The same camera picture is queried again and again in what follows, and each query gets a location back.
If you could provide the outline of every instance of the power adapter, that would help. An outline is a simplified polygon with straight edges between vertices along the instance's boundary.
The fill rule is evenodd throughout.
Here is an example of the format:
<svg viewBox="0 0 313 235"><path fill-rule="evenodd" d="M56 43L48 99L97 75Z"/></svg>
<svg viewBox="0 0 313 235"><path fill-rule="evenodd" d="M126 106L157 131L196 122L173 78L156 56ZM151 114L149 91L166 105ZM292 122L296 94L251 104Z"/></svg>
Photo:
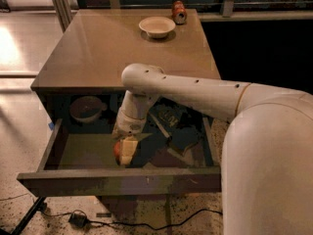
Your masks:
<svg viewBox="0 0 313 235"><path fill-rule="evenodd" d="M69 217L68 222L79 228L83 228L85 224L88 223L88 218L85 214L72 213Z"/></svg>

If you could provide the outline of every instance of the concrete floor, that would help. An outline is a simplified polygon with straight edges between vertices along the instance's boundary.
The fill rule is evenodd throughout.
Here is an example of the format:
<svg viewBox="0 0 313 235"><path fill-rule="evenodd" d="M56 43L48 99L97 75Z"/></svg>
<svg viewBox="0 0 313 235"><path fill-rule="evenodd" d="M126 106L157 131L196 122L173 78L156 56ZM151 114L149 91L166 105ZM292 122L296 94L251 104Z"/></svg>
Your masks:
<svg viewBox="0 0 313 235"><path fill-rule="evenodd" d="M0 14L0 34L0 71L40 71L62 37L54 13ZM9 233L36 199L17 181L17 175L37 170L52 133L48 115L29 89L31 82L28 78L0 78L0 228ZM226 129L223 122L215 121L212 126L219 154ZM220 193L103 201L94 196L59 197L45 202L50 215L82 210L92 220L146 222L153 227L180 223L202 208L222 210ZM110 212L112 217L96 216L104 212ZM78 229L68 223L68 218L69 215L49 217L37 212L22 234L222 234L222 217L209 211L200 212L179 227L158 232L130 226Z"/></svg>

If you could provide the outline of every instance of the brown tabletop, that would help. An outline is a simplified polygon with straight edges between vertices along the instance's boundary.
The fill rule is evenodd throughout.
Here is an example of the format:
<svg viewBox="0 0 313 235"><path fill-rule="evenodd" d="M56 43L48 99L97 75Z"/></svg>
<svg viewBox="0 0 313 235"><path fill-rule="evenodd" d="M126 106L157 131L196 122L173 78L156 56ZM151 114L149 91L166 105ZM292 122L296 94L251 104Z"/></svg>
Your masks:
<svg viewBox="0 0 313 235"><path fill-rule="evenodd" d="M34 79L34 91L123 90L120 76L132 63L165 73L219 79L196 10L164 39L151 39L138 24L147 17L171 18L170 9L79 10Z"/></svg>

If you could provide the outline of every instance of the bowl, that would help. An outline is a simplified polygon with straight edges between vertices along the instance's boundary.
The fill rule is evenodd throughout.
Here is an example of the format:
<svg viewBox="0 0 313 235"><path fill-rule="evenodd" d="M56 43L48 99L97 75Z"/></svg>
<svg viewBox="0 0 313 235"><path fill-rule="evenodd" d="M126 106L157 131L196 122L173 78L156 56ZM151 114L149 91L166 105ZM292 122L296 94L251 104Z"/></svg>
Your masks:
<svg viewBox="0 0 313 235"><path fill-rule="evenodd" d="M164 38L175 26L175 22L166 17L149 17L139 22L139 27L151 38Z"/></svg>
<svg viewBox="0 0 313 235"><path fill-rule="evenodd" d="M76 99L69 107L72 118L78 122L90 123L97 120L108 106L98 97L83 96Z"/></svg>

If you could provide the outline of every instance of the floor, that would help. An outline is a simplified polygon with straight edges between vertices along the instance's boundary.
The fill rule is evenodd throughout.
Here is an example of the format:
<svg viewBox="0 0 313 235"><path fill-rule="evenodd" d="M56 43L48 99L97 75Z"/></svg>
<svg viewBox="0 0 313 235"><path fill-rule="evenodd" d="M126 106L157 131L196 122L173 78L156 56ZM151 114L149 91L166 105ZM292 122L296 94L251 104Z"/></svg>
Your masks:
<svg viewBox="0 0 313 235"><path fill-rule="evenodd" d="M52 12L0 14L0 71L40 71L61 37L58 19ZM37 170L52 133L49 117L29 89L31 82L30 78L0 78L0 228L9 233L36 199L17 181L17 175ZM219 154L226 129L223 122L213 123ZM159 231L127 225L77 228L68 222L70 212L81 210L91 220L149 223L158 228L181 223L203 208L222 211L220 193L104 200L95 196L59 197L47 198L45 203L45 213L56 216L38 211L22 235L222 234L222 217L211 211L202 211L186 223ZM99 213L109 217L97 217Z"/></svg>

